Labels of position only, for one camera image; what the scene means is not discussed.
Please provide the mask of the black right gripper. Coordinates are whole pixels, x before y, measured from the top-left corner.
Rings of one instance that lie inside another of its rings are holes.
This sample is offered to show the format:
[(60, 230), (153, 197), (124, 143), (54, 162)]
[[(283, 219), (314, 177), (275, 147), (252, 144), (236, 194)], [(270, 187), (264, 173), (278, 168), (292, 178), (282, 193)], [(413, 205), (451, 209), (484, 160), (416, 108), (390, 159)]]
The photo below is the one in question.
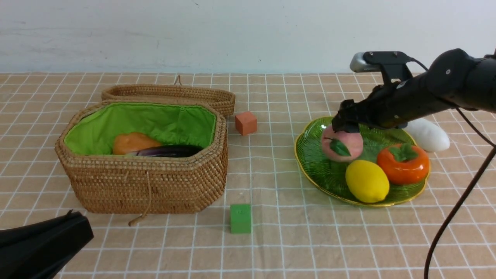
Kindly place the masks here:
[(431, 92), (417, 83), (376, 86), (364, 100), (341, 102), (331, 121), (334, 132), (359, 134), (359, 125), (376, 129), (399, 129), (431, 113)]

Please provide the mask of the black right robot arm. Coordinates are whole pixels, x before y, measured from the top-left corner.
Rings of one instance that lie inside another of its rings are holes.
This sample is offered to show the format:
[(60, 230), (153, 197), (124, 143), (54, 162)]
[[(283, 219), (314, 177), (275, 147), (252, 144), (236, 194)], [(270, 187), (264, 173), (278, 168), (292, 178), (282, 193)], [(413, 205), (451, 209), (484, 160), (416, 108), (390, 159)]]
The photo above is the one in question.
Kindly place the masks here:
[(356, 53), (350, 69), (380, 72), (383, 84), (360, 101), (344, 100), (331, 123), (335, 132), (358, 133), (359, 126), (402, 129), (409, 122), (445, 110), (496, 111), (494, 55), (473, 58), (461, 49), (440, 54), (423, 73), (413, 76), (400, 51)]

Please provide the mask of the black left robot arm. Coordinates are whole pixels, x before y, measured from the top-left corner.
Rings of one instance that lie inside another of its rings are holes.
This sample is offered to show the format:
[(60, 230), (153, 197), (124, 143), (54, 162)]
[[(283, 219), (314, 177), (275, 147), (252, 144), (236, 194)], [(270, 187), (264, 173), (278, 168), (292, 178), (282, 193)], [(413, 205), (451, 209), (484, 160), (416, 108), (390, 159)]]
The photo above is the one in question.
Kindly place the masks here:
[(67, 214), (29, 226), (1, 230), (2, 279), (53, 279), (94, 233), (87, 217)]

